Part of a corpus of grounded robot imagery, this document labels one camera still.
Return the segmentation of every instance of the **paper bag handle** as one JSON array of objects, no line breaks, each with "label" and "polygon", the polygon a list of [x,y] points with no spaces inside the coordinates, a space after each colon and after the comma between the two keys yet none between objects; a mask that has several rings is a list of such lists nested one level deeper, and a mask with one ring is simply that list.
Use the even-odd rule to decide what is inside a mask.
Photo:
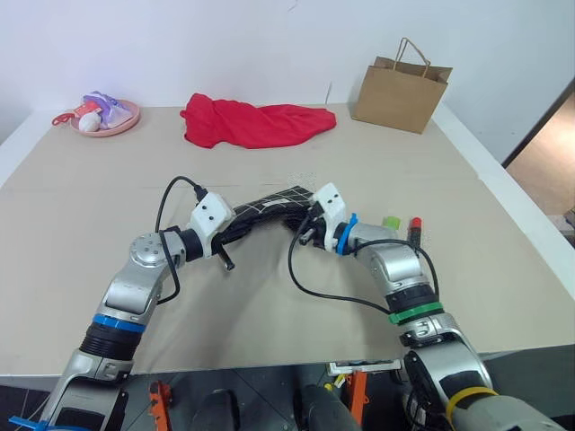
[{"label": "paper bag handle", "polygon": [[402,41],[399,42],[399,48],[397,49],[397,54],[395,55],[394,70],[397,67],[397,62],[402,61],[403,53],[405,52],[405,49],[407,48],[408,43],[413,46],[413,49],[415,49],[417,51],[417,53],[420,55],[421,59],[423,60],[423,63],[425,63],[425,69],[423,70],[423,74],[421,75],[422,78],[425,78],[425,75],[428,73],[429,65],[431,65],[431,62],[429,60],[427,60],[425,58],[425,56],[423,55],[423,53],[420,51],[420,49],[417,48],[415,46],[415,44],[407,38],[402,38]]}]

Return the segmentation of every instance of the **green ring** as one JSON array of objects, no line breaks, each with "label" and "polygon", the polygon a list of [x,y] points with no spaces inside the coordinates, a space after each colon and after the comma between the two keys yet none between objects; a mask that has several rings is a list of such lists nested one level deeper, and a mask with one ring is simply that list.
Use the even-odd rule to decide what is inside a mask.
[{"label": "green ring", "polygon": [[390,314],[389,315],[389,321],[391,323],[393,323],[394,325],[397,325],[398,323],[406,320],[406,319],[410,319],[412,317],[418,316],[420,314],[423,314],[425,312],[432,312],[434,310],[439,310],[440,308],[443,308],[443,305],[440,302],[437,303],[425,303],[423,305],[414,307],[414,308],[410,308],[409,310],[405,310],[404,312],[396,312],[394,314]]}]

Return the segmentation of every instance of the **beige table surface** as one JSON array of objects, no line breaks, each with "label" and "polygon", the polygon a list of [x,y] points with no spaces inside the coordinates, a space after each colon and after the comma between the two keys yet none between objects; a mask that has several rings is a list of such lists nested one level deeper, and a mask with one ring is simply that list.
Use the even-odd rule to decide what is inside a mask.
[{"label": "beige table surface", "polygon": [[[0,374],[60,374],[98,302],[151,232],[167,182],[185,174],[233,205],[293,185],[333,181],[361,221],[424,220],[423,247],[441,301],[480,352],[573,343],[575,303],[529,240],[430,122],[422,136],[353,121],[291,147],[207,150],[182,138],[179,109],[143,109],[136,127],[93,139],[52,128],[0,189]],[[174,190],[164,226],[185,224],[195,201]],[[137,372],[395,359],[403,348],[383,314],[300,293],[288,278],[290,234],[280,224],[181,271],[181,295],[157,308]],[[380,301],[354,259],[296,251],[310,288]],[[173,283],[165,283],[171,292]]]}]

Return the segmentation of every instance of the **white wall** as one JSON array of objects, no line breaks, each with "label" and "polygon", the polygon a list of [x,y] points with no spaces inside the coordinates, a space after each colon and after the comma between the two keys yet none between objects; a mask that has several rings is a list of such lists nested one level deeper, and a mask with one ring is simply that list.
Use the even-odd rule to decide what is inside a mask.
[{"label": "white wall", "polygon": [[[144,105],[355,98],[409,36],[453,66],[447,104],[502,160],[575,75],[572,0],[48,0],[0,4],[0,141],[93,89]],[[89,11],[94,16],[85,16]]]}]

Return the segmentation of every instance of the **red cloth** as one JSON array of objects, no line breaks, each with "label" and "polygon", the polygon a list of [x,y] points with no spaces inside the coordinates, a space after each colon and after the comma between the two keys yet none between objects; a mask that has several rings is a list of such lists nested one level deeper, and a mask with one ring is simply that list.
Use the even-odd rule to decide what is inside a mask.
[{"label": "red cloth", "polygon": [[246,148],[298,145],[335,127],[335,115],[324,109],[295,105],[256,108],[240,101],[212,101],[204,94],[191,96],[186,110],[184,137],[195,145],[212,148],[218,142]]}]

